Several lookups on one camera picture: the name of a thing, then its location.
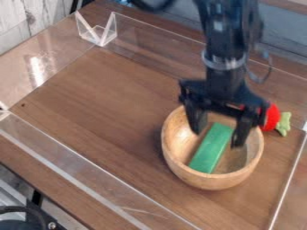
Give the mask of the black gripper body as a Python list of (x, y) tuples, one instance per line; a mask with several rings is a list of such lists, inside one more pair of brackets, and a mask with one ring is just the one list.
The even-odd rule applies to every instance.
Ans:
[(257, 114), (257, 124), (266, 123), (269, 101), (250, 89), (246, 80), (246, 69), (219, 71), (207, 69), (207, 78), (198, 80), (182, 79), (179, 81), (179, 100), (194, 102), (205, 111), (215, 112), (235, 118), (242, 111)]

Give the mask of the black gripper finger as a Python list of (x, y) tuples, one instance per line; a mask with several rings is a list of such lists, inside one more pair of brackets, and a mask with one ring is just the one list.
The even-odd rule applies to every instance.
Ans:
[(231, 147), (242, 147), (250, 135), (250, 131), (257, 124), (257, 114), (253, 111), (242, 111), (235, 117), (237, 128), (231, 136)]
[(190, 128), (199, 135), (207, 126), (207, 113), (194, 102), (185, 103), (185, 110)]

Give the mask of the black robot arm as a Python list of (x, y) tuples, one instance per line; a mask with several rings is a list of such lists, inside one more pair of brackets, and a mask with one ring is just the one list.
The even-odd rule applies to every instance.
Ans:
[(237, 119), (231, 145), (245, 145), (253, 128), (266, 124), (270, 104), (249, 88), (247, 80), (263, 83), (247, 65), (250, 51), (263, 35), (258, 0), (194, 0), (201, 16), (207, 47), (202, 59), (207, 68), (203, 80), (179, 81), (179, 100), (190, 128), (201, 133), (207, 114), (215, 112)]

